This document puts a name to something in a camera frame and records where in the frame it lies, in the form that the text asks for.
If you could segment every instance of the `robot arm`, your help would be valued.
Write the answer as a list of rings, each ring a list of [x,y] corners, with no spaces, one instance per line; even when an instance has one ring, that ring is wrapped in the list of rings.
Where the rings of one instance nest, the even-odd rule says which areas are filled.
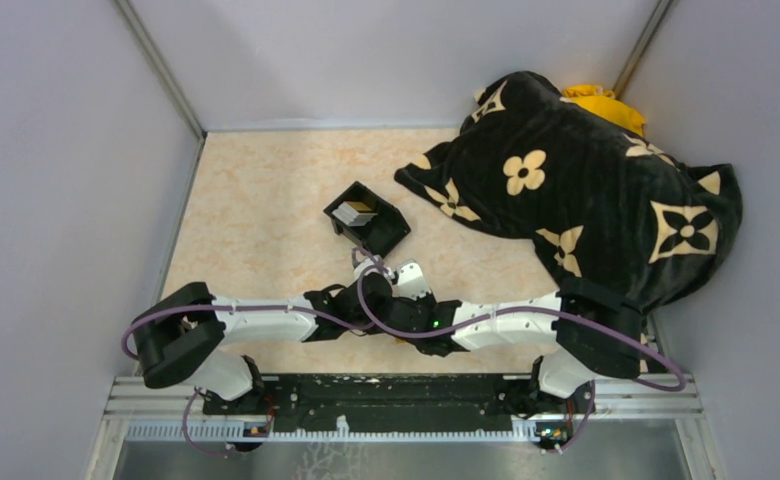
[[[355,278],[371,265],[371,259],[357,265]],[[567,398],[598,376],[636,378],[638,355],[598,332],[528,307],[589,317],[631,338],[639,338],[643,321],[627,299],[573,280],[559,292],[531,300],[438,303],[419,265],[407,262],[394,271],[368,272],[362,293],[371,312],[425,354],[445,356],[515,343],[560,346],[556,353],[538,359],[534,380],[541,391]],[[239,300],[213,295],[201,282],[188,284],[135,320],[170,308],[204,305],[197,307],[201,311],[186,308],[193,311],[165,315],[134,330],[145,383],[150,388],[190,383],[226,401],[258,394],[263,385],[254,362],[217,349],[255,340],[333,340],[352,328],[384,333],[370,321],[357,288],[356,282],[285,300]],[[477,317],[480,321],[470,323]],[[410,338],[411,334],[420,338]]]

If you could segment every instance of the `black blanket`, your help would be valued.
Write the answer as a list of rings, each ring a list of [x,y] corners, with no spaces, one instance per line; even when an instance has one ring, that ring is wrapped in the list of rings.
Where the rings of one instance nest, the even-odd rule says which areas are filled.
[[[478,105],[396,181],[470,228],[531,239],[557,283],[588,278],[647,313],[728,256],[742,215],[731,165],[688,167],[531,72],[495,82]]]

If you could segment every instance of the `black plastic box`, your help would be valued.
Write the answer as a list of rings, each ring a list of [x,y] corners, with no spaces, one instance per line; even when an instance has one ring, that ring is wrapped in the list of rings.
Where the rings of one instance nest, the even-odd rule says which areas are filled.
[[[349,227],[338,220],[331,212],[343,202],[361,202],[372,209],[376,215],[369,223],[360,227]],[[337,197],[323,212],[331,218],[334,233],[345,235],[355,245],[363,247],[375,255],[386,257],[402,241],[411,227],[405,217],[393,205],[366,188],[361,182],[353,183]]]

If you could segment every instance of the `flower pattern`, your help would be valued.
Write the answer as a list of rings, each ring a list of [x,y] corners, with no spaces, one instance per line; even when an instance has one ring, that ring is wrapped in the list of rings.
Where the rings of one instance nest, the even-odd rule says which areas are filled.
[[[660,158],[664,163],[667,165],[670,165],[671,167],[675,167],[676,164],[673,163],[672,160],[670,160],[670,157],[667,156],[666,153],[664,153],[663,150],[656,147],[655,145],[652,145],[651,143],[644,142],[643,140],[639,138],[633,138],[625,133],[623,134],[626,139],[628,139],[629,142],[632,143],[632,146],[629,147],[628,150],[626,150],[626,156],[627,157],[643,157],[647,155],[655,155],[658,158]]]
[[[457,187],[455,187],[455,182],[451,178],[449,179],[449,183],[446,184],[446,193],[449,194],[448,197],[444,196],[437,190],[434,190],[433,188],[429,188],[427,186],[425,187],[425,192],[435,202],[440,204],[440,211],[445,213],[447,216],[449,217],[458,216],[470,222],[481,220],[481,217],[479,217],[475,212],[473,212],[471,208],[458,205],[461,197],[460,194],[458,193]]]
[[[493,92],[493,95],[490,95],[490,98],[488,98],[486,102],[482,103],[481,106],[478,107],[478,110],[472,112],[471,117],[474,122],[478,123],[478,121],[488,113],[501,112],[505,110],[505,105],[502,104],[502,89],[505,88],[506,83],[508,82],[502,82],[502,85],[499,85],[499,88]]]
[[[558,251],[555,252],[555,261],[558,262],[558,265],[576,277],[581,276],[581,268],[579,268],[578,259],[573,252],[575,252],[582,230],[584,230],[584,225],[573,227],[560,235],[545,228],[537,230],[538,235],[541,235],[547,242],[557,247]]]
[[[649,263],[673,255],[714,254],[719,227],[707,207],[650,203],[658,221],[658,237]]]
[[[502,166],[508,177],[508,195],[519,195],[524,188],[537,190],[546,180],[546,172],[540,166],[546,161],[546,152],[532,150],[525,158],[511,157]]]
[[[414,158],[411,163],[423,170],[431,170],[431,160],[429,160],[425,155],[420,155]]]
[[[709,173],[700,178],[696,183],[714,195],[720,194],[720,172]]]

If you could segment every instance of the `gray wall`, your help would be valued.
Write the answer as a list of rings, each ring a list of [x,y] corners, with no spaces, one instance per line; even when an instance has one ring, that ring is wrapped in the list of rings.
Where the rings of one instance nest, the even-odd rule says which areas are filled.
[[[134,0],[209,130],[459,125],[519,69],[612,84],[655,0]]]
[[[626,99],[683,161],[731,162],[744,196],[717,277],[664,309],[730,478],[780,478],[780,1],[683,1]]]
[[[83,474],[194,148],[110,2],[0,1],[0,479]]]

